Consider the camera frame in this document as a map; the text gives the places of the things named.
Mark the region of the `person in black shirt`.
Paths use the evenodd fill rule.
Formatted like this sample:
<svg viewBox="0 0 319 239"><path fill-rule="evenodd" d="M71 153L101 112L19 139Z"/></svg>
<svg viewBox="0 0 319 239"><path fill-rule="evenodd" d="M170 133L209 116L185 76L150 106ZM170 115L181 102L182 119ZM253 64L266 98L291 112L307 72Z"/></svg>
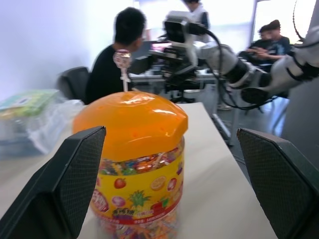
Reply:
<svg viewBox="0 0 319 239"><path fill-rule="evenodd" d="M104 96L122 92L121 70L113 60L117 50L136 52L143 44L146 17L134 7L118 13L115 20L114 42L96 58L85 91L85 104L90 104Z"/></svg>

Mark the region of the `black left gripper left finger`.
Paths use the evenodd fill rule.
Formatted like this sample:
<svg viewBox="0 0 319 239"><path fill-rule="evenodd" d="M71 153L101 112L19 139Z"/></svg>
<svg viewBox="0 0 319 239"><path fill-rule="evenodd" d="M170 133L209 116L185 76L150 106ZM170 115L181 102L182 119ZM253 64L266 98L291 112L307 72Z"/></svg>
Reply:
<svg viewBox="0 0 319 239"><path fill-rule="evenodd" d="M0 219L0 239L77 239L95 189L106 128L66 138Z"/></svg>

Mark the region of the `lollipop jar with orange lid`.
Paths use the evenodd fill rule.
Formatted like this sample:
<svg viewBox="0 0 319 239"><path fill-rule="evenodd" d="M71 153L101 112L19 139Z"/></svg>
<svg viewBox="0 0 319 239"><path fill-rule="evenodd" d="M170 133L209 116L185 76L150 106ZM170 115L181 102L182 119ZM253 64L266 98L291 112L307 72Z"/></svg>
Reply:
<svg viewBox="0 0 319 239"><path fill-rule="evenodd" d="M151 93L119 92L87 105L73 131L104 126L90 203L111 239L176 239L188 117Z"/></svg>

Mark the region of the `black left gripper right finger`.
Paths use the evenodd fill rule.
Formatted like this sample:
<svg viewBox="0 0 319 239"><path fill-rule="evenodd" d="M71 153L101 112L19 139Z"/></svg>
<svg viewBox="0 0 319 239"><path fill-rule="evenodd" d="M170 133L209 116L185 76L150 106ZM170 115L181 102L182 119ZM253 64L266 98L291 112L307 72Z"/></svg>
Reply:
<svg viewBox="0 0 319 239"><path fill-rule="evenodd" d="M237 131L252 188L278 239L319 239L319 170L288 140Z"/></svg>

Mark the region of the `grey background desk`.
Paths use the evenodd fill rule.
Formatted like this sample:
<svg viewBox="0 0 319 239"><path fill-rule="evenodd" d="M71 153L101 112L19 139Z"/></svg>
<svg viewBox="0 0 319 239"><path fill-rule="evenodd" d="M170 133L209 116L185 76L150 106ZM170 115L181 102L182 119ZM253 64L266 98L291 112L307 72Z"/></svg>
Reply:
<svg viewBox="0 0 319 239"><path fill-rule="evenodd" d="M163 82L164 79L161 75L151 75L150 73L145 74L129 74L130 79L135 83L140 82ZM215 82L216 78L211 73L206 73L204 70L197 72L195 80L197 81L212 81Z"/></svg>

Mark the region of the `silver robot torso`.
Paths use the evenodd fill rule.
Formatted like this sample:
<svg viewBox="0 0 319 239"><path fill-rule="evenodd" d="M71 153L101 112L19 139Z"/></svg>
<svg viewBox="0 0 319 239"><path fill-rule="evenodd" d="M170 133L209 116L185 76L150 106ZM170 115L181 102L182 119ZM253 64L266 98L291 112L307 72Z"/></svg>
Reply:
<svg viewBox="0 0 319 239"><path fill-rule="evenodd" d="M316 0L311 17L309 30L306 34L304 47L312 47L319 44L319 0Z"/></svg>

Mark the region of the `black office chair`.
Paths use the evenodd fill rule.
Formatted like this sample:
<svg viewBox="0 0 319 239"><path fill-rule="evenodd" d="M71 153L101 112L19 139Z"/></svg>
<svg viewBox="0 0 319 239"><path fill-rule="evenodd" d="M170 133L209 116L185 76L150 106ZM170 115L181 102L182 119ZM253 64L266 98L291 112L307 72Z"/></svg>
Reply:
<svg viewBox="0 0 319 239"><path fill-rule="evenodd" d="M70 100L81 100L86 103L86 85L89 79L87 67L76 67L61 73L57 80L57 88Z"/></svg>

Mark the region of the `standing person in grey hoodie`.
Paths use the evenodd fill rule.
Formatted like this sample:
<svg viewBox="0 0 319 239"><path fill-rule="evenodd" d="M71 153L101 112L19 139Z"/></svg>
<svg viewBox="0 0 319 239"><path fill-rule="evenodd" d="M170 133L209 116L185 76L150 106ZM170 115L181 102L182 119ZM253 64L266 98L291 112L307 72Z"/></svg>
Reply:
<svg viewBox="0 0 319 239"><path fill-rule="evenodd" d="M206 28L210 27L208 12L203 7L200 0L184 0L187 8L192 13L193 21Z"/></svg>

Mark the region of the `green packs in clear wrap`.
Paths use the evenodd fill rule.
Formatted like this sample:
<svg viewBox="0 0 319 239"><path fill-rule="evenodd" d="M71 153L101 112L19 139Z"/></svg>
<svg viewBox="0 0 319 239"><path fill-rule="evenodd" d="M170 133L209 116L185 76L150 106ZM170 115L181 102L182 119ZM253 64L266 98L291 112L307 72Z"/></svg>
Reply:
<svg viewBox="0 0 319 239"><path fill-rule="evenodd" d="M32 90L0 101L0 160L46 155L84 108L59 90Z"/></svg>

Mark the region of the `pink wrapped lollipop white stick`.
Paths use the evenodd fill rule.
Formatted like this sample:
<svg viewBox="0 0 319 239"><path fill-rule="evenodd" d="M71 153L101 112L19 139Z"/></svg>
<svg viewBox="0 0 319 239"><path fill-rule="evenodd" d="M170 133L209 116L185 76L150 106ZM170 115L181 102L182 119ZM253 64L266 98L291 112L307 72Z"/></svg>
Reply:
<svg viewBox="0 0 319 239"><path fill-rule="evenodd" d="M132 62L131 53L128 50L119 49L115 52L113 60L116 66L121 70L121 80L123 82L123 89L124 92L127 92L129 90L128 83L131 82L127 72Z"/></svg>

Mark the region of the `seated person in navy shirt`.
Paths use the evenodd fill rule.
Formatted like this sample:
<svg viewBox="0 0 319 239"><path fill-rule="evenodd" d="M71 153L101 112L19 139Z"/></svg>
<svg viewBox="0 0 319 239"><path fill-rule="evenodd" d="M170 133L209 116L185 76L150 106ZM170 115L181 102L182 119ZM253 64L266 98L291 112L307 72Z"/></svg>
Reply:
<svg viewBox="0 0 319 239"><path fill-rule="evenodd" d="M261 39L247 50L247 61L254 65L272 65L286 55L290 49L289 38L281 35L281 24L275 19L260 30Z"/></svg>

